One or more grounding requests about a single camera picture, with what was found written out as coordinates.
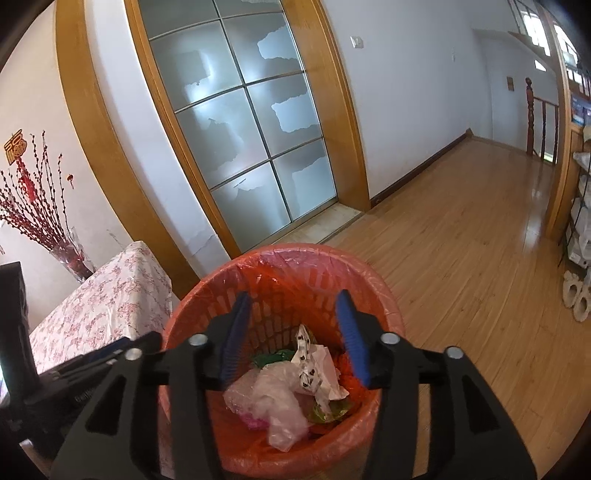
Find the clear white plastic bag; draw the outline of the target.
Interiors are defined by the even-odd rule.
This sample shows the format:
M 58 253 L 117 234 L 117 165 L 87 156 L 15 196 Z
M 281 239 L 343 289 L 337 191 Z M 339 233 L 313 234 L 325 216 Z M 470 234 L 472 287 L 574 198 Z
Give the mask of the clear white plastic bag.
M 308 434 L 308 420 L 296 395 L 298 388 L 297 366 L 290 361 L 277 362 L 250 369 L 224 391 L 223 399 L 238 418 L 249 412 L 268 419 L 267 443 L 287 452 Z

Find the dark green plastic bag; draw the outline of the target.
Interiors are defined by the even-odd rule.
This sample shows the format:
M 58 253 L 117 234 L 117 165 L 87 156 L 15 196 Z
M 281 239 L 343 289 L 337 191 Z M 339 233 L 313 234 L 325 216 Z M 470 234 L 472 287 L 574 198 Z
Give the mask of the dark green plastic bag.
M 281 349 L 273 353 L 260 353 L 252 357 L 252 365 L 263 369 L 264 366 L 277 362 L 290 361 L 296 352 L 290 349 Z

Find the white paper sheet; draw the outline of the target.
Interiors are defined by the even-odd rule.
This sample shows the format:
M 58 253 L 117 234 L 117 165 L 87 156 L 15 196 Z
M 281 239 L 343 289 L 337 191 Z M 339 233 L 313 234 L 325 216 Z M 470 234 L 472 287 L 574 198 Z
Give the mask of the white paper sheet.
M 329 349 L 315 344 L 304 324 L 297 329 L 295 344 L 297 349 L 290 362 L 297 366 L 301 391 L 313 395 L 318 402 L 346 399 L 349 391 L 339 382 L 339 371 Z

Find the pink plastic bag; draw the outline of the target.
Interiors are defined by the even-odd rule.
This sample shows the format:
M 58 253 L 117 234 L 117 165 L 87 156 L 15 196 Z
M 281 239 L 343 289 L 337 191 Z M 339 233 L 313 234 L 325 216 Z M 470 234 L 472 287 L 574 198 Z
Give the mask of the pink plastic bag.
M 269 420 L 266 418 L 256 418 L 251 413 L 246 412 L 239 415 L 239 418 L 249 430 L 266 431 L 270 427 Z

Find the light green paw bag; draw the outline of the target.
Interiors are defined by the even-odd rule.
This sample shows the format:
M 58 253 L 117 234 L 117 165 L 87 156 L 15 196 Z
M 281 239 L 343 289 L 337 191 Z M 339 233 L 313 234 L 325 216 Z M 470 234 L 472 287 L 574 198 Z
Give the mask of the light green paw bag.
M 311 405 L 305 408 L 305 416 L 312 424 L 329 424 L 346 417 L 352 408 L 353 402 L 349 398 L 331 400 L 325 404 L 314 399 Z

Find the orange mesh trash basket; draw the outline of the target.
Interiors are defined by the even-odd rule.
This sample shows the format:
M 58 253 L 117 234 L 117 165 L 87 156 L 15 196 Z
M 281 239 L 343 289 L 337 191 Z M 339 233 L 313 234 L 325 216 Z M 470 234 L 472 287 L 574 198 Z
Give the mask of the orange mesh trash basket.
M 207 395 L 212 426 L 224 470 L 269 479 L 304 477 L 335 466 L 372 439 L 380 395 L 353 381 L 335 319 L 335 297 L 348 290 L 356 308 L 376 316 L 387 331 L 404 335 L 405 325 L 394 294 L 369 265 L 335 248 L 286 244 L 250 251 L 202 279 L 172 313 L 163 332 L 163 346 L 174 348 L 204 331 L 218 315 L 231 311 L 240 292 L 252 297 L 249 330 L 239 373 L 256 354 L 269 354 L 294 344 L 304 325 L 318 343 L 337 356 L 353 410 L 341 421 L 312 428 L 290 451 L 267 443 L 266 434 L 245 426 L 226 408 L 221 393 Z

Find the floral pink tablecloth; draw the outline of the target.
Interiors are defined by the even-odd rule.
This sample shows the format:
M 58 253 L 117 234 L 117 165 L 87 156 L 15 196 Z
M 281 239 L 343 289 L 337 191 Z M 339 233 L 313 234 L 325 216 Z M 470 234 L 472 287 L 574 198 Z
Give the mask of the floral pink tablecloth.
M 43 373 L 122 337 L 162 332 L 179 299 L 142 241 L 129 244 L 62 301 L 29 335 Z

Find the glass vase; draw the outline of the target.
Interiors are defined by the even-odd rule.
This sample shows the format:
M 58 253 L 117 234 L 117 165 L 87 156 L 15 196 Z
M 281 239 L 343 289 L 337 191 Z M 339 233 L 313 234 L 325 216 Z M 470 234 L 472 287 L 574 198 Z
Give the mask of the glass vase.
M 84 283 L 95 273 L 95 266 L 86 255 L 74 229 L 58 242 L 50 254 L 76 279 Z

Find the wooden pillar trim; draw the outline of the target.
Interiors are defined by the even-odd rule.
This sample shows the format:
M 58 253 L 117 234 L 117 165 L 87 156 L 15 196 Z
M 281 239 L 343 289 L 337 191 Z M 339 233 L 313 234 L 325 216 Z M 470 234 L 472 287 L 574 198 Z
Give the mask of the wooden pillar trim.
M 143 192 L 113 128 L 92 62 L 82 1 L 55 2 L 55 36 L 62 90 L 89 166 L 123 228 L 150 248 L 182 299 L 199 278 Z

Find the beige slippers pair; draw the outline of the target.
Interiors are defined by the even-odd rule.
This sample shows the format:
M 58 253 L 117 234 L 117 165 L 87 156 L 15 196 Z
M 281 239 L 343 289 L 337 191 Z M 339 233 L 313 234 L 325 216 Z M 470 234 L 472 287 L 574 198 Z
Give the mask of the beige slippers pair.
M 585 322 L 590 316 L 590 282 L 582 280 L 573 272 L 565 271 L 563 275 L 562 300 L 572 310 L 574 319 Z

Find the red berry branches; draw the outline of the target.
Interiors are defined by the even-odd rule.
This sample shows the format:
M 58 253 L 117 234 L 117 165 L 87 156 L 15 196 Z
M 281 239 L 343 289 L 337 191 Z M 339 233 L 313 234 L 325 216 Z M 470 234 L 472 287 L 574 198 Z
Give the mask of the red berry branches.
M 50 158 L 44 136 L 24 138 L 27 149 L 22 158 L 1 172 L 1 220 L 50 251 L 71 230 L 63 156 Z

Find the gold red fu ornament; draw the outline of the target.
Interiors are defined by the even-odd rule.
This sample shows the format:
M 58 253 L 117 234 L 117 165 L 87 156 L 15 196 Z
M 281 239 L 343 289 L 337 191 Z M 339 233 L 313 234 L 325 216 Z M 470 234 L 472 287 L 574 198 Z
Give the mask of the gold red fu ornament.
M 12 165 L 16 160 L 21 159 L 27 149 L 27 141 L 23 136 L 23 132 L 19 129 L 10 139 L 4 144 L 4 151 L 9 165 Z

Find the frosted glass sliding door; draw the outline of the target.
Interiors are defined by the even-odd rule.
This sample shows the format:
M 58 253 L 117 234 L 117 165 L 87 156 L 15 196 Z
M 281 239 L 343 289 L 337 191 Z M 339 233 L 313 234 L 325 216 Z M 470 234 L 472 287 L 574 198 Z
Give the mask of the frosted glass sliding door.
M 277 1 L 143 1 L 172 113 L 240 251 L 337 197 L 308 77 Z

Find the wooden door frame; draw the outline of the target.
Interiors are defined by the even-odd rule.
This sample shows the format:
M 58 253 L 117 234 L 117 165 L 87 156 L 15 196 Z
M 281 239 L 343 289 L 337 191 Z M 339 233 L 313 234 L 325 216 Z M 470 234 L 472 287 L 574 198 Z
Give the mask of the wooden door frame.
M 127 1 L 125 8 L 139 63 L 166 137 L 224 251 L 231 259 L 236 258 L 242 252 L 207 190 L 175 118 L 149 46 L 139 4 Z M 362 139 L 346 71 L 327 13 L 320 1 L 284 1 L 283 11 L 311 81 L 311 94 L 325 135 L 339 203 L 367 212 L 370 194 Z

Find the white light switch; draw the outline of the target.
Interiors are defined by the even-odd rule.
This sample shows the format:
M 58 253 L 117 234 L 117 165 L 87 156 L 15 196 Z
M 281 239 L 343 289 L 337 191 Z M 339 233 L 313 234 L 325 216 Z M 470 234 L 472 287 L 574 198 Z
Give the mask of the white light switch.
M 353 49 L 363 49 L 363 39 L 359 36 L 352 36 L 351 42 Z

